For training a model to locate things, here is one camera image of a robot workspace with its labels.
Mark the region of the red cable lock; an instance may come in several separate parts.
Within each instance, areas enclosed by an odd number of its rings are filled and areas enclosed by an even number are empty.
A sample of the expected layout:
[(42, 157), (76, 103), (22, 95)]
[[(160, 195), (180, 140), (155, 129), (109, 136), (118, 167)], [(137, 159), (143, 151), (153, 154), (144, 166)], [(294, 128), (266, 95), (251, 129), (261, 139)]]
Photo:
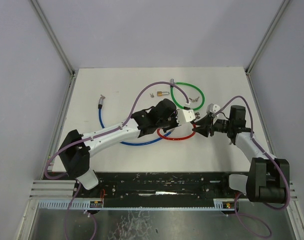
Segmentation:
[(170, 135), (172, 134), (172, 132), (174, 130), (175, 130), (175, 128), (172, 128), (170, 130), (163, 130), (161, 128), (161, 129), (157, 129), (156, 133), (157, 133), (158, 137), (160, 137), (161, 139), (167, 140), (167, 141), (172, 141), (172, 142), (185, 141), (185, 140), (188, 140), (188, 139), (192, 138), (196, 134), (194, 131), (192, 131), (187, 136), (172, 137)]

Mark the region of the red lock keys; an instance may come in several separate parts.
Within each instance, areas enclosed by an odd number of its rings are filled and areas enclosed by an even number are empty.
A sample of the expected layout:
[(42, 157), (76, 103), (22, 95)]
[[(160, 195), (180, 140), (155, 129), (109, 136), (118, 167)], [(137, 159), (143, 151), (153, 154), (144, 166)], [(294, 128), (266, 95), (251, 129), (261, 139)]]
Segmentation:
[(196, 117), (197, 120), (200, 119), (200, 118), (201, 118), (201, 117), (200, 117), (200, 113), (199, 113), (199, 112), (196, 112), (196, 113), (195, 113), (195, 117)]

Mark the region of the green lock keys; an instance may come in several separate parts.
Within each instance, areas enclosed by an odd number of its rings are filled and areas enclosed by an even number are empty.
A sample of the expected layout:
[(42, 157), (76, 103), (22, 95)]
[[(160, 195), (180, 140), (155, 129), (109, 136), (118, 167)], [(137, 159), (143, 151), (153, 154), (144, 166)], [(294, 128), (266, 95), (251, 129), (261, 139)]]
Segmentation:
[(196, 97), (196, 98), (189, 98), (189, 100), (191, 101), (191, 102), (193, 102), (193, 103), (196, 103), (196, 102), (198, 102), (199, 101), (199, 96), (198, 97)]

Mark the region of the brass padlock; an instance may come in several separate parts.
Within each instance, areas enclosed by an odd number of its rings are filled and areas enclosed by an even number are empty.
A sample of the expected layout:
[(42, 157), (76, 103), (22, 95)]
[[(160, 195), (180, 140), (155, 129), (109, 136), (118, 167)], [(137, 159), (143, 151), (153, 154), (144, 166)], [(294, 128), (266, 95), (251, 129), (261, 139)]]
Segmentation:
[(162, 96), (168, 96), (170, 93), (168, 91), (157, 91), (157, 96), (162, 97)]

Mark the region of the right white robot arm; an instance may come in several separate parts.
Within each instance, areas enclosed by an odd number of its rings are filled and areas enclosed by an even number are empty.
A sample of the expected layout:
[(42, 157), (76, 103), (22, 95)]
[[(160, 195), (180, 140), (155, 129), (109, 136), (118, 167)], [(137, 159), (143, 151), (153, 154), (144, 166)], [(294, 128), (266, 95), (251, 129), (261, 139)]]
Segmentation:
[(207, 138), (214, 133), (226, 134), (250, 163), (246, 175), (230, 174), (228, 180), (220, 184), (220, 193), (231, 197), (238, 191), (251, 202), (285, 205), (289, 199), (289, 162), (263, 149), (251, 128), (246, 127), (245, 107), (232, 105), (227, 119), (216, 118), (218, 109), (218, 105), (211, 104), (206, 116), (195, 123), (193, 132)]

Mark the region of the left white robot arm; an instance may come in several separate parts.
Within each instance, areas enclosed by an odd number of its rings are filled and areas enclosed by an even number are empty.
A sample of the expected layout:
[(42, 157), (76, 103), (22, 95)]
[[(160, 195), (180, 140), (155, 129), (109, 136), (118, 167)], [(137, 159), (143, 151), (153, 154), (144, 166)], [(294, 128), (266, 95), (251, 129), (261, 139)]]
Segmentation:
[(82, 184), (86, 194), (96, 197), (101, 193), (101, 184), (90, 168), (91, 157), (120, 142), (151, 135), (158, 129), (176, 128), (186, 122), (188, 113), (164, 99), (156, 106), (133, 113), (126, 121), (98, 132), (80, 134), (78, 130), (72, 130), (60, 146), (59, 157), (67, 175)]

